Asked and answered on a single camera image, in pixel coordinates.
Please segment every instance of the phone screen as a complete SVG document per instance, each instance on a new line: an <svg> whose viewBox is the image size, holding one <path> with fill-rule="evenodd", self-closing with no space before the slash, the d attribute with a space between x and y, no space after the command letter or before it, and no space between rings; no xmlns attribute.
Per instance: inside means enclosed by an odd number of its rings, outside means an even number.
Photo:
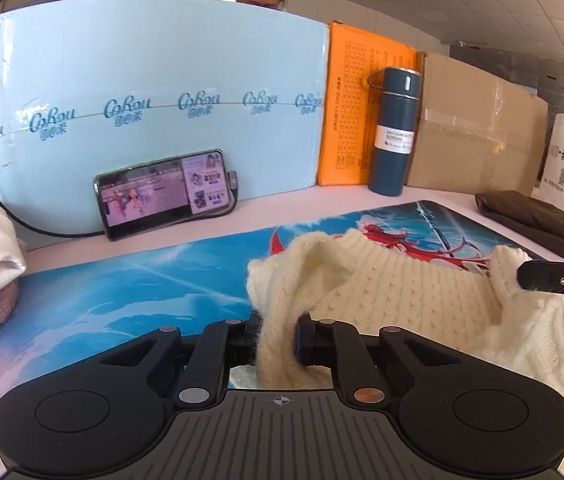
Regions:
<svg viewBox="0 0 564 480"><path fill-rule="evenodd" d="M160 160L95 179L109 238L181 221L229 204L222 153Z"/></svg>

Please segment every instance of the crosshair marking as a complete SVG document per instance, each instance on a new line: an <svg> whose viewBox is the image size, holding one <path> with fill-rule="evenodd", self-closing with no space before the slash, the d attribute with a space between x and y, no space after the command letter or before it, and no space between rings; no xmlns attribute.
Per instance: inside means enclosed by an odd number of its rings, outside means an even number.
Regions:
<svg viewBox="0 0 564 480"><path fill-rule="evenodd" d="M286 396L280 395L277 396L274 399L271 399L274 403L276 403L278 406L286 406L289 402L293 402L292 399L289 399Z"/></svg>

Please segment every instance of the cable knit texture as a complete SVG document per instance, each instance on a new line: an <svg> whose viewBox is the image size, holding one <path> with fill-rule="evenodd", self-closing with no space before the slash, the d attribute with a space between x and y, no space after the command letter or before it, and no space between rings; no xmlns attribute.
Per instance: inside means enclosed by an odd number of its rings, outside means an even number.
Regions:
<svg viewBox="0 0 564 480"><path fill-rule="evenodd" d="M520 289L523 251L497 247L491 277L413 260L350 230L312 233L284 253L249 263L247 290L261 313L257 384L245 368L241 387L331 386L329 371L293 355L295 323L309 312L377 335L397 325L548 384L564 396L564 297ZM564 460L560 466L564 475Z"/></svg>

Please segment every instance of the desk mat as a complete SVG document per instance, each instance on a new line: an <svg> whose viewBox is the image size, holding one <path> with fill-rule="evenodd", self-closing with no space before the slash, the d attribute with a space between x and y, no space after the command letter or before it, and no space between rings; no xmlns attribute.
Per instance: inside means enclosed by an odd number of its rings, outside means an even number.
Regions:
<svg viewBox="0 0 564 480"><path fill-rule="evenodd" d="M413 258L472 272L486 272L496 245L519 247L444 206L415 202L30 274L0 326L0 397L160 326L188 335L216 320L246 319L249 260L283 251L299 234L350 228Z"/></svg>

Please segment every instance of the screw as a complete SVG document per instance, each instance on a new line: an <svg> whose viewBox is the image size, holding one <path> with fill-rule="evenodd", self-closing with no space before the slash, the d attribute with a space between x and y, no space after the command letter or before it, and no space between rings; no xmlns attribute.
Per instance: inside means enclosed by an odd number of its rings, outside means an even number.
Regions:
<svg viewBox="0 0 564 480"><path fill-rule="evenodd" d="M353 394L355 400L365 404L375 404L384 400L384 392L377 388L360 388Z"/></svg>
<svg viewBox="0 0 564 480"><path fill-rule="evenodd" d="M186 402L187 404L199 404L200 402L204 402L204 400L208 399L210 396L211 394L203 388L187 388L182 390L178 395L179 400Z"/></svg>

